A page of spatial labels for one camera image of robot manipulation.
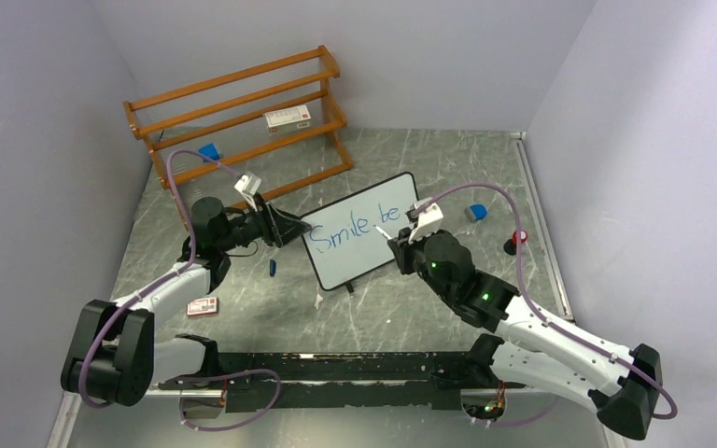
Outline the white blue marker pen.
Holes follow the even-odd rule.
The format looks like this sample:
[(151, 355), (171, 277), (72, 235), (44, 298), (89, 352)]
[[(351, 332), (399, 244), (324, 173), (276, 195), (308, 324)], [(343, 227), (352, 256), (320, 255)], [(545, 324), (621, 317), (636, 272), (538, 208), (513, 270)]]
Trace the white blue marker pen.
[(384, 231), (381, 227), (378, 225), (374, 225), (374, 228), (387, 240), (392, 240), (392, 236), (388, 234), (386, 231)]

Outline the white whiteboard black frame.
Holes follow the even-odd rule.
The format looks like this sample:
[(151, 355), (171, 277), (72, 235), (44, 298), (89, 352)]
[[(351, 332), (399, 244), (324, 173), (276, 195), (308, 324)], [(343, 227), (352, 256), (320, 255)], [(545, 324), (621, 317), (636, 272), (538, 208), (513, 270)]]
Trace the white whiteboard black frame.
[(414, 175), (402, 172), (304, 215), (313, 229), (302, 239), (319, 286), (334, 290), (392, 261), (374, 225), (395, 237), (417, 201)]

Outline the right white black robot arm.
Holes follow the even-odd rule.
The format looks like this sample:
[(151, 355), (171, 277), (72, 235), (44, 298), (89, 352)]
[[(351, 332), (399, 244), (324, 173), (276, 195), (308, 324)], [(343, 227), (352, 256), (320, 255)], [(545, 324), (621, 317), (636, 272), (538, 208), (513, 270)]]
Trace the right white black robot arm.
[(475, 385), (531, 385), (584, 406), (623, 437), (646, 438), (663, 384), (657, 350), (607, 342), (528, 305), (514, 285), (477, 269), (448, 231), (416, 242), (409, 234), (387, 238), (401, 274), (416, 274), (463, 322), (484, 330), (467, 356)]

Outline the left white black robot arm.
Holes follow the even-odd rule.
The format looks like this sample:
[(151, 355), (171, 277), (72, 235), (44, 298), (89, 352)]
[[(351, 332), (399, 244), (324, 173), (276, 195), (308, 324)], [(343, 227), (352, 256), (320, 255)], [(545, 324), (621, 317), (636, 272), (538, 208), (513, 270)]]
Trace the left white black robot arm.
[(214, 340), (180, 334), (159, 343), (156, 328), (220, 286), (232, 266), (230, 251), (258, 242), (280, 248), (311, 230), (260, 194), (254, 200), (246, 211), (215, 197), (196, 201), (189, 215), (193, 233), (169, 271), (115, 301), (88, 302), (63, 364), (62, 389), (102, 408), (133, 406), (151, 386), (171, 380), (187, 378), (200, 388), (215, 384), (223, 369)]

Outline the blue grey whiteboard eraser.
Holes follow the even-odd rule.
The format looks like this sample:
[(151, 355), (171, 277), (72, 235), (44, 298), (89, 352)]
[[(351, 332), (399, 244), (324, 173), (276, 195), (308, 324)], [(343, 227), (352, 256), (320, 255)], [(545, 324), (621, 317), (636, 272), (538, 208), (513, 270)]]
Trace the blue grey whiteboard eraser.
[(467, 206), (464, 212), (469, 222), (478, 222), (487, 217), (487, 209), (480, 203)]

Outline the orange wooden shelf rack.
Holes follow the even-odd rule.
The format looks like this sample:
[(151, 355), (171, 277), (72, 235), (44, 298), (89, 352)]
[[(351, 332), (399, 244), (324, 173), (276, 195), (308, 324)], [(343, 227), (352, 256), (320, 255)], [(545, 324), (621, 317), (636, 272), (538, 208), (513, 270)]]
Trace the orange wooden shelf rack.
[[(217, 170), (195, 152), (178, 166), (171, 163), (176, 149), (197, 149), (214, 143), (218, 161), (239, 165), (269, 153), (322, 138), (336, 152), (336, 164), (264, 192), (275, 199), (316, 182), (344, 173), (354, 166), (340, 131), (347, 124), (331, 83), (341, 67), (329, 49), (296, 53), (233, 73), (196, 82), (122, 104), (128, 127), (148, 150), (163, 189), (173, 185), (200, 189), (202, 179)], [(276, 136), (268, 134), (263, 114), (307, 105), (312, 115), (308, 129)]]

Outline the red black bottle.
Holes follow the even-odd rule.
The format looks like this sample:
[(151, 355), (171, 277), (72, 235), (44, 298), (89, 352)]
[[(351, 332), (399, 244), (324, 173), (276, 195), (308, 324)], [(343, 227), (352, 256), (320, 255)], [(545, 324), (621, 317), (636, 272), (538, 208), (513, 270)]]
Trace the red black bottle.
[(511, 238), (504, 245), (503, 250), (510, 256), (516, 256), (518, 248), (527, 241), (528, 235), (526, 231), (514, 231)]

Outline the blue cube on shelf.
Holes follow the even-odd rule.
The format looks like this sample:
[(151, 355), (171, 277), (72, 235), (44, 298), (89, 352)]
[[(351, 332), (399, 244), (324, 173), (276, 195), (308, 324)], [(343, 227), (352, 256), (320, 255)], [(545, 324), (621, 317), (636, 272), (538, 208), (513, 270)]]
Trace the blue cube on shelf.
[(198, 153), (203, 162), (219, 161), (221, 154), (218, 147), (214, 143), (208, 143), (198, 149)]

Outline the white red box on shelf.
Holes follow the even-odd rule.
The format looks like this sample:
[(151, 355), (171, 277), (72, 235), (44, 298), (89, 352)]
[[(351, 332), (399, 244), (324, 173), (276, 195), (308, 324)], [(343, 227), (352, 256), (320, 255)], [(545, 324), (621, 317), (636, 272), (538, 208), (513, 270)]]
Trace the white red box on shelf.
[(263, 114), (270, 136), (295, 133), (312, 126), (312, 115), (307, 105), (295, 105)]

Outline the red white box on table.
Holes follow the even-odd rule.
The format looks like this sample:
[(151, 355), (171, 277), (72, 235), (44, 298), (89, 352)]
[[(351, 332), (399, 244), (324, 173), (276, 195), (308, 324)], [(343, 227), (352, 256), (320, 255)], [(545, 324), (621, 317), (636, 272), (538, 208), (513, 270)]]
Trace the red white box on table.
[(218, 313), (218, 299), (207, 297), (194, 300), (187, 305), (186, 316), (197, 317), (205, 315), (216, 315)]

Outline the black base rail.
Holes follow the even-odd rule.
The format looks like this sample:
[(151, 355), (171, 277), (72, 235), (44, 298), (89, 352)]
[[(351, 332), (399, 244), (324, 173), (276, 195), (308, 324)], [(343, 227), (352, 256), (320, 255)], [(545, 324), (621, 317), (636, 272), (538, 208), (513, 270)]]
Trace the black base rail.
[(459, 411), (470, 392), (495, 396), (497, 379), (462, 351), (343, 354), (220, 353), (220, 372), (249, 377), (205, 383), (171, 380), (157, 393), (226, 400), (228, 413), (276, 409), (426, 406)]

